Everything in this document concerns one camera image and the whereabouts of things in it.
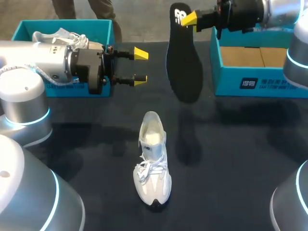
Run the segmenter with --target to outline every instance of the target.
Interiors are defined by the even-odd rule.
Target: logo on box
[[[240,89],[255,89],[258,78],[242,78]]]

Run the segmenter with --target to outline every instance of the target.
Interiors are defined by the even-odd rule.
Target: person's leg
[[[91,9],[96,14],[97,19],[110,19],[113,22],[115,41],[122,41],[122,32],[120,25],[116,21],[116,14],[111,0],[88,0]]]
[[[59,19],[76,19],[74,0],[52,0]]]

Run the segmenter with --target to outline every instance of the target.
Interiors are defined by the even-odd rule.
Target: black table
[[[81,195],[85,231],[272,231],[270,197],[308,158],[307,101],[215,97],[204,42],[202,95],[184,105],[167,79],[167,43],[129,45],[150,60],[121,62],[119,74],[145,73],[148,83],[116,86],[113,98],[50,98],[54,133],[29,148]],[[161,213],[142,204],[132,176],[147,111],[167,132],[173,185]]]

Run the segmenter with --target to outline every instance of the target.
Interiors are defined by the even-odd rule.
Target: shoe insole
[[[144,141],[149,145],[156,145],[160,143],[161,137],[159,133],[149,132],[145,135]]]
[[[181,26],[192,11],[185,3],[170,7],[170,40],[166,57],[168,79],[179,101],[194,103],[203,86],[203,69],[193,43],[193,27]]]

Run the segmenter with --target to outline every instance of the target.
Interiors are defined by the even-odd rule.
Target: shoelace
[[[136,168],[138,168],[138,177],[139,181],[144,184],[146,182],[146,179],[151,174],[161,174],[166,170],[167,168],[167,161],[162,161],[165,157],[165,153],[157,160],[145,160],[143,154],[140,156],[143,161],[140,164],[136,165]]]
[[[88,48],[88,43],[89,43],[89,39],[85,35],[79,35],[74,32],[70,33],[69,38],[67,39],[61,37],[54,38],[52,42],[54,43],[56,40],[61,40],[67,43],[68,45],[71,45],[73,51],[75,51],[78,48],[86,49]]]

